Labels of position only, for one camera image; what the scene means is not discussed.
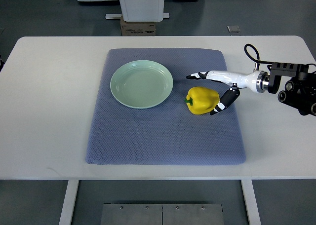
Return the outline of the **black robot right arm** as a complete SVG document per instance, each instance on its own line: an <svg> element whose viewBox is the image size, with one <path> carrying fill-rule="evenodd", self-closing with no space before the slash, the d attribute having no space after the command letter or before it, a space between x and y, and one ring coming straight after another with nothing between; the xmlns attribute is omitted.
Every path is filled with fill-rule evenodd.
<svg viewBox="0 0 316 225"><path fill-rule="evenodd" d="M310 64L293 64L260 60L255 46L244 46L246 55L255 62L257 92L277 94L278 101L293 107L301 115L316 114L316 73L309 72Z"/></svg>

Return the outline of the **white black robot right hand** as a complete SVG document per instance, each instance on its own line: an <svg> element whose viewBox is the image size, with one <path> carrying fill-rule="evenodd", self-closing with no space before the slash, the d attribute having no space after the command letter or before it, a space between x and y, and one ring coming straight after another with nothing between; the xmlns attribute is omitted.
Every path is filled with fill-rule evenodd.
<svg viewBox="0 0 316 225"><path fill-rule="evenodd" d="M241 88L249 88L253 92L263 93L267 90L269 74L264 71L254 70L253 73L244 75L228 71L198 72L186 76L187 79L209 79L215 82L225 83L230 88L219 99L215 109L210 115L217 114L230 107L239 97Z"/></svg>

